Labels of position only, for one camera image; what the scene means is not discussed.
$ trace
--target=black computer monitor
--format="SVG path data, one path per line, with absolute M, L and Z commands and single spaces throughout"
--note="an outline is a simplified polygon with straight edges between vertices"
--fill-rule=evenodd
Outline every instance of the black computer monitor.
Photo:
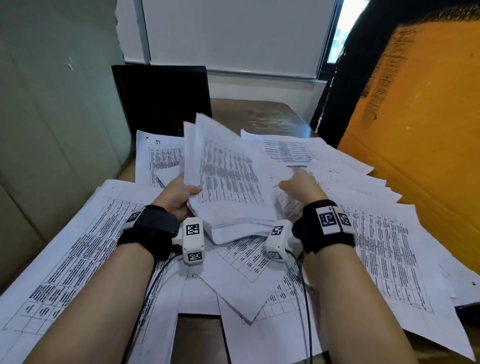
M 115 65 L 113 76 L 130 133 L 183 136 L 195 114 L 212 117 L 204 66 Z

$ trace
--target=wooden desk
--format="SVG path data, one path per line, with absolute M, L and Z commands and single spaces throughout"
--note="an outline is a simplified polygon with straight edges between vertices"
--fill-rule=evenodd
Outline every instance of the wooden desk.
M 241 129 L 256 134 L 279 134 L 302 138 L 317 136 L 287 105 L 270 101 L 212 99 L 213 117 L 240 134 Z M 130 160 L 120 180 L 135 181 L 135 161 Z M 480 330 L 467 327 L 474 348 L 480 347 Z M 470 360 L 417 335 L 407 333 L 422 363 L 463 364 Z M 227 364 L 221 320 L 216 317 L 179 316 L 173 345 L 172 364 Z M 322 355 L 315 363 L 324 363 Z

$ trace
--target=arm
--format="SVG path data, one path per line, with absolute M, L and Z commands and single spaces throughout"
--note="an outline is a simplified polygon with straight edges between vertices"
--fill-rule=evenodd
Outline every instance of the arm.
M 304 170 L 282 181 L 280 188 L 305 205 L 328 198 Z M 334 363 L 417 363 L 405 333 L 352 247 L 339 243 L 310 253 L 305 266 L 314 271 L 311 278 L 320 293 Z
M 185 201 L 201 187 L 173 180 L 153 204 L 179 219 Z M 25 363 L 120 363 L 154 266 L 153 256 L 138 243 L 117 247 L 85 287 L 55 320 Z

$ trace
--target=wire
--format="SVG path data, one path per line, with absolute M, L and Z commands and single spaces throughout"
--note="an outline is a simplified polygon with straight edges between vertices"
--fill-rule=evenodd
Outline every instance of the wire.
M 121 361 L 121 364 L 126 364 L 128 362 L 128 359 L 130 358 L 130 355 L 132 353 L 132 350 L 133 350 L 133 343 L 135 343 L 135 340 L 137 339 L 137 334 L 138 334 L 138 324 L 140 322 L 140 319 L 142 318 L 142 313 L 145 309 L 145 306 L 146 306 L 146 303 L 148 301 L 148 297 L 150 297 L 150 295 L 152 294 L 152 290 L 153 290 L 153 287 L 156 285 L 156 282 L 158 281 L 158 279 L 160 278 L 160 276 L 162 275 L 163 271 L 168 267 L 168 265 L 170 264 L 170 262 L 172 260 L 174 260 L 177 256 L 180 256 L 181 253 L 178 253 L 178 254 L 175 254 L 172 258 L 170 258 L 164 265 L 163 267 L 160 269 L 160 271 L 157 273 L 156 277 L 154 278 L 154 280 L 152 281 L 152 284 L 150 286 L 150 289 L 148 290 L 145 298 L 144 298 L 144 301 L 142 303 L 142 308 L 140 310 L 140 313 L 138 314 L 138 318 L 137 318 L 137 321 L 135 322 L 135 325 L 133 326 L 133 331 L 132 331 L 132 335 L 130 336 L 130 340 L 128 340 L 128 345 L 127 347 L 125 348 L 125 352 L 123 353 L 123 358 L 122 358 L 122 361 Z M 152 275 L 150 277 L 153 276 L 155 272 L 155 267 L 154 269 L 152 270 Z
M 305 295 L 305 307 L 307 308 L 307 322 L 308 322 L 308 340 L 309 340 L 309 345 L 310 345 L 310 364 L 313 364 L 313 355 L 312 355 L 312 326 L 310 324 L 310 310 L 308 308 L 308 299 L 307 299 L 307 287 L 305 286 L 305 280 L 303 279 L 303 273 L 301 271 L 301 265 L 295 255 L 288 249 L 285 249 L 285 251 L 290 254 L 293 259 L 295 259 L 295 263 L 297 263 L 299 267 L 299 275 L 301 277 L 301 282 L 303 285 L 303 294 Z

